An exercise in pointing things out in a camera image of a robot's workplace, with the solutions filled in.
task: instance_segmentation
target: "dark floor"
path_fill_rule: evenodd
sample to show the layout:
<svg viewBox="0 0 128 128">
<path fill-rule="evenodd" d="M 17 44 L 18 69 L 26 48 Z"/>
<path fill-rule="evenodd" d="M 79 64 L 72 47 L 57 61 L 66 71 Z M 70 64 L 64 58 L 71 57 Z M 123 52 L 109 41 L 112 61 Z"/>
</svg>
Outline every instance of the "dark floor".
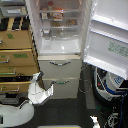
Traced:
<svg viewBox="0 0 128 128">
<path fill-rule="evenodd" d="M 80 86 L 84 87 L 83 85 L 84 81 L 80 81 Z M 103 128 L 106 120 L 100 110 L 87 109 L 85 94 L 78 91 L 77 99 L 49 100 L 43 106 L 35 106 L 33 119 L 15 128 L 37 128 L 47 125 L 79 125 L 81 128 L 93 128 L 90 116 L 97 116 Z"/>
</svg>

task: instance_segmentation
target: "wooden cabinet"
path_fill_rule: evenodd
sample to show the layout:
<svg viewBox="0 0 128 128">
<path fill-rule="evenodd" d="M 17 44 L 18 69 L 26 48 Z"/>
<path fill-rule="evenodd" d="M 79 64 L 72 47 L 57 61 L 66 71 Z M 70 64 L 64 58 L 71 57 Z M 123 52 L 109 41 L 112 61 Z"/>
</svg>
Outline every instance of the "wooden cabinet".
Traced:
<svg viewBox="0 0 128 128">
<path fill-rule="evenodd" d="M 28 91 L 30 81 L 0 82 L 0 93 L 24 93 Z"/>
<path fill-rule="evenodd" d="M 31 48 L 28 31 L 1 31 L 0 41 L 0 49 Z"/>
<path fill-rule="evenodd" d="M 19 74 L 30 77 L 39 72 L 29 30 L 12 31 L 13 18 L 9 19 L 8 29 L 0 31 L 0 78 L 16 78 Z M 30 81 L 1 81 L 0 93 L 27 93 Z"/>
</svg>

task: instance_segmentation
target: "white refrigerator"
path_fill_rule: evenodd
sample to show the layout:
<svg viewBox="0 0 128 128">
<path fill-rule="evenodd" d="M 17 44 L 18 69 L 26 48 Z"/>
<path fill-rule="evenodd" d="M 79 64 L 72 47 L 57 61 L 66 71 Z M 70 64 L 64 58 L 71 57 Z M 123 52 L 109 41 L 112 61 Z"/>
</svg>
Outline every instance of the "white refrigerator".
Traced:
<svg viewBox="0 0 128 128">
<path fill-rule="evenodd" d="M 76 98 L 82 61 L 128 79 L 128 0 L 26 0 L 44 87 Z"/>
</svg>

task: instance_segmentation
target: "freezer drawer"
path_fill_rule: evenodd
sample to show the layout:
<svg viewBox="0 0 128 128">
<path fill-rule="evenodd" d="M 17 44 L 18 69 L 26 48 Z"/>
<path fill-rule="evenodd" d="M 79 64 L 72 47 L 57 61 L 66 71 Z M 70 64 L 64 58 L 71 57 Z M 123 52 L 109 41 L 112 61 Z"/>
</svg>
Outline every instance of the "freezer drawer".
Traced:
<svg viewBox="0 0 128 128">
<path fill-rule="evenodd" d="M 0 67 L 0 77 L 32 76 L 38 73 L 37 66 Z"/>
<path fill-rule="evenodd" d="M 27 65 L 35 65 L 35 60 L 31 49 L 0 50 L 0 67 Z"/>
<path fill-rule="evenodd" d="M 24 17 L 27 15 L 25 6 L 5 6 L 0 9 L 4 17 Z"/>
<path fill-rule="evenodd" d="M 81 60 L 39 60 L 43 78 L 79 78 Z"/>
<path fill-rule="evenodd" d="M 52 81 L 56 81 L 56 84 L 51 99 L 77 98 L 79 79 L 43 80 L 46 90 L 50 87 Z"/>
<path fill-rule="evenodd" d="M 28 31 L 0 32 L 0 49 L 31 48 Z"/>
<path fill-rule="evenodd" d="M 27 93 L 30 81 L 0 82 L 0 93 Z"/>
</svg>

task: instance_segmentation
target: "refrigerator door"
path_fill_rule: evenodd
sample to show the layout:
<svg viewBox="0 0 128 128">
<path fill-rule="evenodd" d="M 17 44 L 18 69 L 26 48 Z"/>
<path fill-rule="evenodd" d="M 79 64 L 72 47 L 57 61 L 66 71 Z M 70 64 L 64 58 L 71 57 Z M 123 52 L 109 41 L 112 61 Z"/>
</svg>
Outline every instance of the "refrigerator door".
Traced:
<svg viewBox="0 0 128 128">
<path fill-rule="evenodd" d="M 127 0 L 93 0 L 83 51 L 84 62 L 124 79 L 128 79 L 127 16 Z"/>
</svg>

